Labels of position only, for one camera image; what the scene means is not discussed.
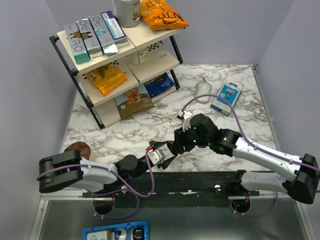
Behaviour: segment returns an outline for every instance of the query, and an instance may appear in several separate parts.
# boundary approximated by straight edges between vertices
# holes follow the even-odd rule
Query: black and white checkered pattern
[[[116,66],[116,65],[119,65],[119,62],[117,60],[115,60],[115,61],[110,62],[110,64]]]
[[[148,46],[148,51],[152,51],[155,50],[156,48],[159,48],[160,46],[157,43],[151,44],[150,46]]]

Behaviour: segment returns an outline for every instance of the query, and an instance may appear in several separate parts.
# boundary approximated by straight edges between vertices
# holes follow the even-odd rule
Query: snack bag
[[[116,96],[115,103],[121,120],[155,107],[143,84]]]
[[[151,30],[183,29],[188,22],[166,0],[141,0],[141,15]]]
[[[143,84],[151,98],[168,91],[175,85],[167,73],[154,77]]]
[[[125,74],[117,66],[111,66],[110,63],[89,71],[85,75],[104,96],[127,80]]]

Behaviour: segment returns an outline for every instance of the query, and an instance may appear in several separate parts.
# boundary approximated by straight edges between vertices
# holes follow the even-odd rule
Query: cable
[[[85,168],[96,168],[96,169],[102,169],[102,170],[106,170],[107,172],[110,172],[112,173],[114,176],[116,176],[118,179],[120,179],[129,189],[126,189],[126,191],[129,191],[130,193],[134,194],[134,196],[136,197],[137,199],[137,205],[135,207],[135,209],[133,210],[133,212],[131,212],[130,214],[127,214],[125,216],[104,216],[104,215],[101,215],[101,214],[98,214],[97,211],[96,211],[96,207],[93,205],[93,209],[95,211],[95,215],[98,215],[102,218],[110,218],[110,219],[124,219],[124,218],[127,218],[129,216],[132,216],[133,214],[135,214],[138,209],[139,209],[139,204],[140,204],[140,201],[139,201],[139,197],[141,198],[149,198],[153,195],[154,191],[155,191],[155,178],[154,178],[154,174],[152,172],[152,169],[151,169],[151,165],[150,165],[150,160],[149,160],[149,156],[148,156],[148,152],[149,152],[150,148],[147,148],[146,152],[145,152],[145,159],[146,159],[146,164],[148,165],[148,168],[149,168],[149,172],[150,172],[150,178],[151,178],[151,184],[152,184],[152,187],[151,187],[151,192],[147,195],[143,195],[139,192],[137,192],[136,190],[133,189],[133,187],[131,187],[118,173],[116,173],[115,171],[113,170],[110,170],[109,168],[107,167],[104,167],[104,166],[98,166],[98,165],[88,165],[88,164],[70,164],[70,165],[65,165],[65,166],[60,166],[60,167],[57,167],[57,168],[54,168],[54,169],[51,169],[49,171],[45,171],[43,173],[41,173],[37,178],[36,180],[39,181],[41,178],[43,178],[44,176],[48,175],[48,174],[51,174],[51,173],[54,173],[54,172],[57,172],[57,171],[60,171],[60,170],[63,170],[63,169],[69,169],[69,168],[78,168],[78,167],[85,167]],[[111,191],[111,192],[108,192],[108,193],[93,193],[93,192],[90,192],[93,196],[98,196],[98,197],[101,197],[101,196],[106,196],[106,195],[110,195],[110,194],[114,194],[114,193],[118,193],[118,192],[121,192],[123,191],[123,189],[118,189],[118,190],[114,190],[114,191]]]
[[[280,155],[278,155],[278,154],[275,154],[275,153],[273,153],[273,152],[270,152],[270,151],[265,150],[265,149],[263,149],[263,148],[261,148],[261,147],[259,147],[259,146],[254,145],[254,144],[247,138],[247,136],[245,135],[244,130],[243,130],[242,127],[241,127],[241,124],[240,124],[240,121],[239,121],[239,118],[238,118],[238,116],[237,116],[237,114],[236,114],[235,109],[231,106],[231,104],[230,104],[228,101],[226,101],[226,100],[225,100],[223,97],[221,97],[221,96],[218,96],[218,95],[216,95],[216,94],[203,94],[203,95],[194,97],[193,99],[191,99],[190,101],[188,101],[188,102],[186,103],[186,105],[184,105],[184,107],[182,108],[181,111],[184,112],[185,109],[186,109],[186,107],[187,107],[190,103],[192,103],[194,100],[199,99],[199,98],[202,98],[202,97],[215,97],[215,98],[218,98],[218,99],[224,101],[225,104],[227,104],[227,105],[230,107],[231,111],[233,112],[233,115],[234,115],[236,124],[237,124],[238,127],[239,127],[239,130],[240,130],[240,132],[241,132],[241,134],[242,134],[242,137],[243,137],[244,140],[245,140],[249,145],[251,145],[252,147],[254,147],[254,148],[256,148],[257,150],[259,150],[259,151],[261,151],[261,152],[263,152],[263,153],[265,153],[265,154],[268,154],[268,155],[270,155],[270,156],[272,156],[272,157],[281,159],[281,160],[286,161],[286,162],[288,162],[288,163],[297,164],[297,165],[300,165],[300,166],[303,166],[303,167],[312,169],[312,170],[320,173],[320,169],[317,168],[317,167],[308,165],[308,164],[303,163],[303,162],[299,162],[299,161],[287,159],[287,158],[285,158],[285,157],[283,157],[283,156],[280,156]]]
[[[273,206],[268,211],[265,211],[263,213],[258,213],[258,214],[247,214],[247,213],[238,212],[237,211],[237,205],[236,205],[235,201],[233,201],[233,200],[230,201],[230,208],[231,208],[231,210],[233,211],[234,214],[238,214],[240,216],[244,216],[244,217],[262,217],[264,215],[267,215],[267,214],[271,213],[276,208],[276,206],[278,204],[278,201],[279,201],[278,193],[275,192],[275,201],[274,201]]]

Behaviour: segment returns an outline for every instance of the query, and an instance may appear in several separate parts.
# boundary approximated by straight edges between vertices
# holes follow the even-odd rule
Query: blue and white package
[[[217,95],[227,100],[233,107],[241,92],[242,90],[236,84],[230,82],[229,84],[224,83]],[[231,113],[230,107],[223,100],[216,97],[213,99],[210,107],[227,116]]]
[[[174,81],[171,80],[167,73],[154,77],[144,83],[151,98],[168,91],[174,85]]]
[[[147,221],[85,228],[82,230],[82,240],[133,240],[134,231],[138,232],[139,239],[150,240]]]

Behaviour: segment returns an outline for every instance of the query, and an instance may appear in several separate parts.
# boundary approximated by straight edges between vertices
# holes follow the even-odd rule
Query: toothpaste box
[[[101,44],[103,54],[116,54],[118,52],[118,48],[101,14],[90,16],[89,20]]]
[[[71,23],[63,26],[66,37],[68,39],[72,55],[76,64],[83,64],[90,61],[85,43],[81,38],[79,29],[76,23]]]
[[[128,45],[128,38],[122,28],[119,26],[112,11],[105,11],[101,13],[117,48],[122,48]]]
[[[101,45],[98,38],[90,24],[90,21],[85,18],[80,21],[76,21],[76,25],[79,28],[81,37],[84,41],[86,50],[89,53],[91,59],[102,56]]]
[[[229,84],[224,83],[217,95],[227,100],[233,107],[241,92],[242,90],[236,84],[230,82]],[[223,100],[216,97],[213,99],[210,107],[227,116],[231,113],[230,107]]]

